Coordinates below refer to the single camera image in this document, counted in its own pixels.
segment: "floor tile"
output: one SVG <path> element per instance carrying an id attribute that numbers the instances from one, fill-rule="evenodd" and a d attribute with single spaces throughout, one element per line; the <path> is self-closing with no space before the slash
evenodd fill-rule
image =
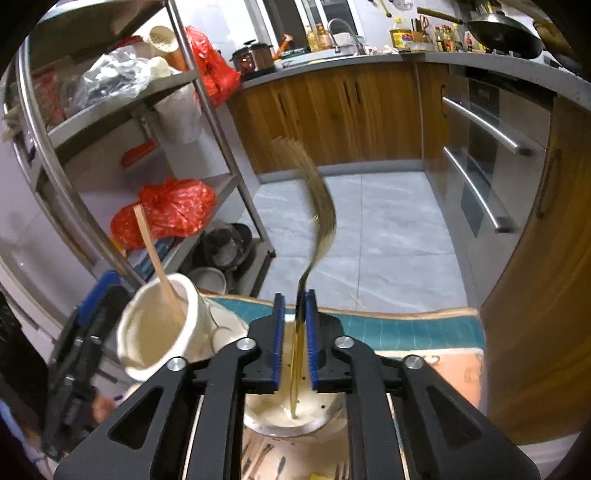
<path id="1" fill-rule="evenodd" d="M 361 174 L 326 177 L 336 210 L 336 237 L 329 257 L 358 257 L 361 249 Z"/>
<path id="2" fill-rule="evenodd" d="M 467 305 L 455 255 L 361 257 L 358 310 L 428 312 Z"/>
<path id="3" fill-rule="evenodd" d="M 312 213 L 298 181 L 263 184 L 254 196 L 254 203 L 278 255 L 306 257 L 311 254 Z M 256 232 L 247 212 L 240 222 Z"/>
<path id="4" fill-rule="evenodd" d="M 281 292 L 287 303 L 295 303 L 298 280 L 309 262 L 304 257 L 274 259 L 259 298 L 273 300 Z M 327 257 L 310 274 L 307 287 L 316 290 L 319 306 L 355 310 L 358 279 L 358 258 Z"/>
<path id="5" fill-rule="evenodd" d="M 361 247 L 361 175 L 327 177 L 337 233 L 329 257 L 358 257 Z M 313 246 L 313 214 L 298 180 L 261 185 L 254 203 L 280 257 L 306 257 Z M 240 221 L 253 228 L 245 212 Z"/>
<path id="6" fill-rule="evenodd" d="M 454 253 L 423 172 L 362 175 L 362 256 Z"/>

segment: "red plastic bag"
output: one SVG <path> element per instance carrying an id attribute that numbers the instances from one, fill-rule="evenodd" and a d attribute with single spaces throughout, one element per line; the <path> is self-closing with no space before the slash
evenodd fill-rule
<path id="1" fill-rule="evenodd" d="M 155 239 L 190 236 L 204 228 L 216 206 L 216 193 L 201 180 L 171 180 L 146 185 L 139 202 L 123 207 L 111 220 L 113 237 L 125 248 L 142 248 L 144 241 L 135 220 L 134 206 L 142 204 Z"/>
<path id="2" fill-rule="evenodd" d="M 185 32 L 212 105 L 219 106 L 238 90 L 240 73 L 228 66 L 205 34 L 193 27 L 186 27 Z"/>

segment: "white bag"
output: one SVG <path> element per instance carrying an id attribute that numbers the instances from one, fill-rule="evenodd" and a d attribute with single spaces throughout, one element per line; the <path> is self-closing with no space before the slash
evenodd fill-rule
<path id="1" fill-rule="evenodd" d="M 188 144 L 199 138 L 201 108 L 191 84 L 160 100 L 155 109 L 169 142 Z"/>

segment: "wooden spatula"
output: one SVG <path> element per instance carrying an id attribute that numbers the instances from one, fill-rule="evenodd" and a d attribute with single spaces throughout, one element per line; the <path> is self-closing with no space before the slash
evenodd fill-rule
<path id="1" fill-rule="evenodd" d="M 156 270 L 156 275 L 158 275 L 158 278 L 160 279 L 160 289 L 163 293 L 164 301 L 166 301 L 170 307 L 170 317 L 174 323 L 183 325 L 185 321 L 185 315 L 179 303 L 179 299 L 174 292 L 173 286 L 164 272 L 162 263 L 160 263 L 160 257 L 158 256 L 158 252 L 156 251 L 154 243 L 152 242 L 152 235 L 150 234 L 150 227 L 148 226 L 148 221 L 146 220 L 144 208 L 141 205 L 136 205 L 134 207 L 134 213 L 135 219 L 138 222 L 139 232 L 142 234 L 142 239 L 146 245 L 146 250 L 148 251 L 152 265 Z"/>

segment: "bottle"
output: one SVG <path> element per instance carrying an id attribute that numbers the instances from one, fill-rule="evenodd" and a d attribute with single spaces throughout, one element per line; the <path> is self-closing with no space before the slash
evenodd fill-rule
<path id="1" fill-rule="evenodd" d="M 306 38 L 308 39 L 310 51 L 320 51 L 320 47 L 318 46 L 318 38 L 310 26 L 306 27 Z"/>
<path id="2" fill-rule="evenodd" d="M 466 32 L 466 50 L 467 51 L 472 51 L 473 47 L 472 47 L 472 36 L 470 35 L 470 32 Z"/>
<path id="3" fill-rule="evenodd" d="M 435 27 L 435 45 L 437 45 L 437 51 L 446 51 L 445 41 L 439 27 Z"/>
<path id="4" fill-rule="evenodd" d="M 330 41 L 330 35 L 321 23 L 316 24 L 316 35 L 318 37 L 319 49 L 328 50 L 333 47 L 332 42 Z"/>
<path id="5" fill-rule="evenodd" d="M 464 43 L 460 37 L 460 32 L 457 29 L 457 24 L 452 25 L 453 39 L 456 46 L 456 51 L 464 51 Z"/>
<path id="6" fill-rule="evenodd" d="M 445 42 L 445 45 L 447 46 L 447 50 L 446 51 L 455 51 L 455 45 L 454 45 L 454 41 L 452 39 L 452 31 L 450 30 L 449 27 L 443 27 L 443 41 Z"/>
<path id="7" fill-rule="evenodd" d="M 394 48 L 408 48 L 407 43 L 413 41 L 413 31 L 410 30 L 405 21 L 400 18 L 394 18 L 394 28 L 390 30 L 390 38 Z"/>

